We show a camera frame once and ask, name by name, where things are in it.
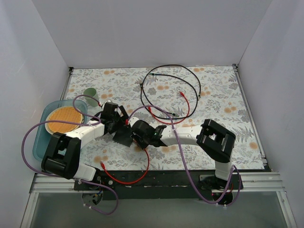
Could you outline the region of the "black network switch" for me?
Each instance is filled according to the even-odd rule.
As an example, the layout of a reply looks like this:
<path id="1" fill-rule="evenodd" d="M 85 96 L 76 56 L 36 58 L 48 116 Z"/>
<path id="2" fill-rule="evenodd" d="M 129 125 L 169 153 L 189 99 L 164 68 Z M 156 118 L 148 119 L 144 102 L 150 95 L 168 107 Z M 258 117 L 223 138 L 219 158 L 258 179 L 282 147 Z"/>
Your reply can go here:
<path id="1" fill-rule="evenodd" d="M 124 125 L 117 130 L 113 137 L 113 141 L 122 144 L 126 147 L 130 147 L 133 143 L 132 130 L 130 126 Z"/>

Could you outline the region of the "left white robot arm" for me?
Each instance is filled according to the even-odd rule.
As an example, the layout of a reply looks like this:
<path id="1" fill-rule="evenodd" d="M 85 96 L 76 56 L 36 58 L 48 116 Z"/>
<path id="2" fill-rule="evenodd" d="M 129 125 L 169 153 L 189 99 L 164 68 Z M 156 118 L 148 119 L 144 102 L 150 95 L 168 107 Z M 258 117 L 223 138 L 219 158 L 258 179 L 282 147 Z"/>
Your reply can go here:
<path id="1" fill-rule="evenodd" d="M 80 162 L 81 149 L 96 138 L 115 133 L 128 118 L 122 105 L 106 102 L 85 126 L 52 134 L 42 160 L 42 170 L 68 180 L 85 180 L 89 189 L 98 189 L 101 178 L 96 175 L 97 168 Z"/>

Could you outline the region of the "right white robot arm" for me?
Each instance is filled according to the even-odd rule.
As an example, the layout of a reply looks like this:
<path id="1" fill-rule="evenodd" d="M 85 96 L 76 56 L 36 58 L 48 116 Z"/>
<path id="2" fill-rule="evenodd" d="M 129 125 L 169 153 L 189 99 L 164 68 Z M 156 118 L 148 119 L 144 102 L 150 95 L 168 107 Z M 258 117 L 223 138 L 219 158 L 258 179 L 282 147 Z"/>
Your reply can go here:
<path id="1" fill-rule="evenodd" d="M 172 145 L 199 146 L 211 159 L 215 161 L 215 187 L 227 188 L 232 183 L 230 175 L 231 155 L 234 149 L 236 135 L 219 123 L 206 119 L 202 125 L 172 129 L 159 125 L 152 127 L 147 122 L 133 117 L 129 120 L 131 137 L 138 145 L 145 149 L 154 147 L 168 147 Z"/>

